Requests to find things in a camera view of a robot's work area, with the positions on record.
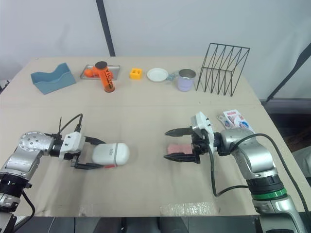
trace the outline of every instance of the metal cup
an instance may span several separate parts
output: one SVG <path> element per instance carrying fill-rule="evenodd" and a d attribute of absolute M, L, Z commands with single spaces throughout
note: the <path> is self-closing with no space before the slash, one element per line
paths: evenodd
<path fill-rule="evenodd" d="M 178 72 L 177 88 L 180 91 L 190 91 L 194 82 L 196 73 L 192 69 L 181 69 Z"/>

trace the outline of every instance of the black pole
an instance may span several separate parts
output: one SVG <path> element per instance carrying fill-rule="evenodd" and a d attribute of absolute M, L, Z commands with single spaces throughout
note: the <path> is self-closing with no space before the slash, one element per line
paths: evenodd
<path fill-rule="evenodd" d="M 105 34 L 105 38 L 106 38 L 106 42 L 107 42 L 107 46 L 108 46 L 110 56 L 115 57 L 116 54 L 115 54 L 115 49 L 113 48 L 110 29 L 109 29 L 109 25 L 108 25 L 108 19 L 107 19 L 107 15 L 106 15 L 105 6 L 104 6 L 104 0 L 96 0 L 96 4 L 97 4 L 97 8 L 98 8 L 99 17 L 101 18 L 101 23 L 102 23 L 102 27 L 104 30 L 104 34 Z"/>
<path fill-rule="evenodd" d="M 297 62 L 291 72 L 286 76 L 286 78 L 274 89 L 274 91 L 268 96 L 265 103 L 273 98 L 273 96 L 287 83 L 287 81 L 299 70 L 299 68 L 306 62 L 306 60 L 311 56 L 311 43 L 301 52 Z"/>

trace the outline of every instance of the black wire rack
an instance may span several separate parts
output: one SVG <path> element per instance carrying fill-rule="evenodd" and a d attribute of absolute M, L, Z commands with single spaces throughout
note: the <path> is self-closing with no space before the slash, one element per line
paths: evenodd
<path fill-rule="evenodd" d="M 196 90 L 202 86 L 224 95 L 233 96 L 247 60 L 250 48 L 210 43 L 201 67 Z"/>

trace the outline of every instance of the table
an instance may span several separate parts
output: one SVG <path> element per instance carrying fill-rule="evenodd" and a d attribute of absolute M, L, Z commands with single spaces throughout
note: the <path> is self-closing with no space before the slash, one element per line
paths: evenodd
<path fill-rule="evenodd" d="M 106 93 L 100 81 L 80 80 L 86 64 L 104 60 L 121 66 L 116 90 Z M 63 122 L 83 113 L 84 135 L 107 143 L 124 142 L 131 152 L 128 164 L 117 168 L 79 170 L 70 161 L 42 157 L 40 166 L 26 190 L 36 207 L 36 216 L 189 216 L 256 214 L 247 189 L 235 189 L 219 198 L 212 195 L 209 159 L 201 164 L 176 163 L 163 158 L 169 143 L 190 143 L 189 137 L 171 138 L 170 129 L 187 127 L 190 117 L 202 111 L 213 123 L 214 131 L 223 130 L 217 120 L 222 111 L 238 109 L 256 132 L 270 135 L 311 208 L 311 188 L 286 147 L 283 139 L 261 106 L 256 95 L 241 77 L 233 97 L 180 92 L 170 82 L 153 83 L 146 72 L 162 67 L 169 72 L 192 68 L 199 72 L 203 57 L 54 57 L 33 59 L 19 72 L 0 95 L 0 164 L 17 146 L 18 138 L 28 131 L 56 132 Z M 67 62 L 77 83 L 42 95 L 32 84 L 30 74 L 51 72 Z M 131 68 L 144 71 L 141 80 L 129 79 Z M 65 129 L 73 131 L 75 124 Z M 272 153 L 279 175 L 296 207 L 303 207 L 272 145 L 258 139 Z M 83 151 L 90 160 L 91 147 Z M 215 156 L 216 186 L 246 184 L 232 156 Z M 31 212 L 22 199 L 16 214 Z"/>

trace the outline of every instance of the blue tray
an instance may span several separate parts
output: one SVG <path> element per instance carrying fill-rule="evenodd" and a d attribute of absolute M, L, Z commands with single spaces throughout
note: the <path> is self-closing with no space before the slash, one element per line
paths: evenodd
<path fill-rule="evenodd" d="M 66 63 L 60 64 L 52 73 L 32 73 L 31 79 L 44 95 L 76 83 Z"/>

